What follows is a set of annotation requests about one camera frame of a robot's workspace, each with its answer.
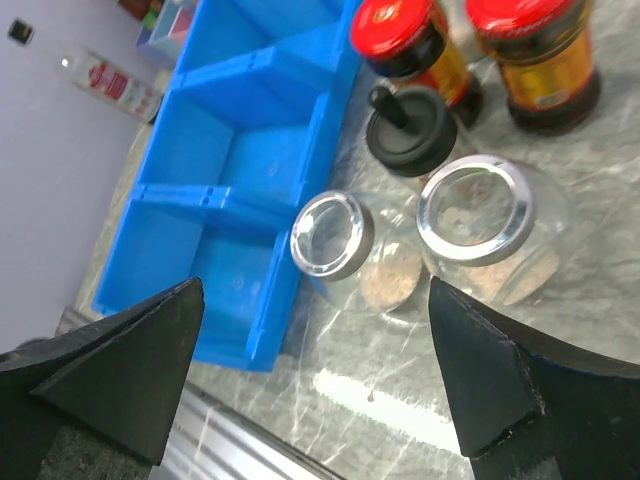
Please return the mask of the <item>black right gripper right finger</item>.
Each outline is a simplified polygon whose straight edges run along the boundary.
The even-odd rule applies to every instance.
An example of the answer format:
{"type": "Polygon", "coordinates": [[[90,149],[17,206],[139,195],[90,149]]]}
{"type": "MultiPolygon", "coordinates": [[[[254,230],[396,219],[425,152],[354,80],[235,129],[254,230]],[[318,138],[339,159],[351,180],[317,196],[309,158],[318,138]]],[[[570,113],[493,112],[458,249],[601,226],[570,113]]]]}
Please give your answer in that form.
{"type": "Polygon", "coordinates": [[[638,478],[638,365],[547,335],[437,277],[429,318],[475,478],[638,478]]]}

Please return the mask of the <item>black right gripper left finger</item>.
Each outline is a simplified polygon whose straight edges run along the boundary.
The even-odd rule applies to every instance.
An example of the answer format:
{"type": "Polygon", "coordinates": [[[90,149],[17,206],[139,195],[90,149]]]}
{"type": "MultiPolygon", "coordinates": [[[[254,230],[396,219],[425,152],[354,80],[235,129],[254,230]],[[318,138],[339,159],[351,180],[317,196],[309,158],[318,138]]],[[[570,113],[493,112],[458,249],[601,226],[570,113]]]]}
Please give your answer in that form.
{"type": "Polygon", "coordinates": [[[2,354],[2,478],[148,478],[166,449],[204,307],[192,278],[2,354]]]}

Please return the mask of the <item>large silver-lid glass jar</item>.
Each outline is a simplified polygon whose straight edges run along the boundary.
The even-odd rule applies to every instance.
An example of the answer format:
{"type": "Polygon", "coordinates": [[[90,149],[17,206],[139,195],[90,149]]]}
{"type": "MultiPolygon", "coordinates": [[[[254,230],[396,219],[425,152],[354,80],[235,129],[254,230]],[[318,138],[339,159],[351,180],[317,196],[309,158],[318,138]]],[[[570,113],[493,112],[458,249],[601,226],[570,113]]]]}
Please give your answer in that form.
{"type": "Polygon", "coordinates": [[[476,154],[441,167],[416,204],[432,274],[505,311],[541,289],[575,246],[560,185],[527,163],[476,154]]]}

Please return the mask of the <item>small silver-lid glass jar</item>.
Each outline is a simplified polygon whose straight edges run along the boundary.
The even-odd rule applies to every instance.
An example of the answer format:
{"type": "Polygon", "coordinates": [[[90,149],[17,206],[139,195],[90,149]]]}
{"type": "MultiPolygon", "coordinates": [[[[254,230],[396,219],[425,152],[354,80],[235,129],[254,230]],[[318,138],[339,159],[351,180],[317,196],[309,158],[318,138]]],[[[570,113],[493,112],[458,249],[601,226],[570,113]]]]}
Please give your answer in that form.
{"type": "Polygon", "coordinates": [[[327,190],[313,197],[293,224],[290,251],[316,291],[343,311],[402,309],[422,287],[414,221],[387,195],[327,190]]]}

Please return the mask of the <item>black knob-lid glass jar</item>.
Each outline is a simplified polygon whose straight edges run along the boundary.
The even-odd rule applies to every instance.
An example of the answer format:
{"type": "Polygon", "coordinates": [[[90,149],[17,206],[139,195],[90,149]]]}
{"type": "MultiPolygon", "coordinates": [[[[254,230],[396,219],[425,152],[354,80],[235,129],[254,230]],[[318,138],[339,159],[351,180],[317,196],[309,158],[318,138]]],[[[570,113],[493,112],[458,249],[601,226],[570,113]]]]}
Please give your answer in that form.
{"type": "Polygon", "coordinates": [[[374,87],[366,144],[392,174],[417,178],[436,170],[450,157],[458,126],[439,93],[425,86],[391,91],[374,87]]]}

